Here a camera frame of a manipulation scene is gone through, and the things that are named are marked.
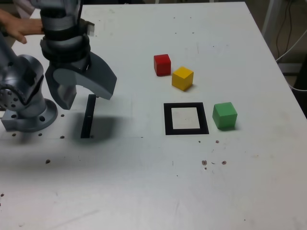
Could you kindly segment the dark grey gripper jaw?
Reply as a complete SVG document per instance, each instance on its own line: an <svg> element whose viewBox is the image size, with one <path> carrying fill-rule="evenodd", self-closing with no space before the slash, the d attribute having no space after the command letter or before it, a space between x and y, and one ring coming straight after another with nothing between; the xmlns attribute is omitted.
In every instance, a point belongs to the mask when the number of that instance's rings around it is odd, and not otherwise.
<svg viewBox="0 0 307 230"><path fill-rule="evenodd" d="M54 72L54 67L48 67L45 73L50 94L62 109L70 110L77 94L76 86L59 84L53 77Z"/></svg>

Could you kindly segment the person's hand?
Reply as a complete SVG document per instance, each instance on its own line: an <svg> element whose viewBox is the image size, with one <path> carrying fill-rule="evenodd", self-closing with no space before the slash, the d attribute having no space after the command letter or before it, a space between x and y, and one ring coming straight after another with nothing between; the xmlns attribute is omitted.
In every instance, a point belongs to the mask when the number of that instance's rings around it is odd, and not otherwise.
<svg viewBox="0 0 307 230"><path fill-rule="evenodd" d="M0 24L4 26L8 35L22 44L27 43L27 35L44 34L41 19L17 18L4 10L0 10Z"/></svg>

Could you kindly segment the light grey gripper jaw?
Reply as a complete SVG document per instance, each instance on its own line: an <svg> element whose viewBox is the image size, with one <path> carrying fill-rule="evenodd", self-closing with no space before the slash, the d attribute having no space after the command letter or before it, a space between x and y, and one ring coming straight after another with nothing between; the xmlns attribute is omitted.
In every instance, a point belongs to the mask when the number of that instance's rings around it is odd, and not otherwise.
<svg viewBox="0 0 307 230"><path fill-rule="evenodd" d="M54 80L64 86L80 85L106 100L111 99L117 82L109 65L98 55L90 53L90 63L86 70L60 68L54 71Z"/></svg>

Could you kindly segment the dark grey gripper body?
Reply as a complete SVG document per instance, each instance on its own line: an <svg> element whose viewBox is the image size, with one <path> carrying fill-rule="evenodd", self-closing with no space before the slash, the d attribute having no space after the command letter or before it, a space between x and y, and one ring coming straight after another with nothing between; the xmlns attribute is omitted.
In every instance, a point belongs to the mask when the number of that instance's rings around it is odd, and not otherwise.
<svg viewBox="0 0 307 230"><path fill-rule="evenodd" d="M55 71L56 69L69 69L75 72L85 72L91 66L91 59L84 57L74 62L50 62L48 69Z"/></svg>

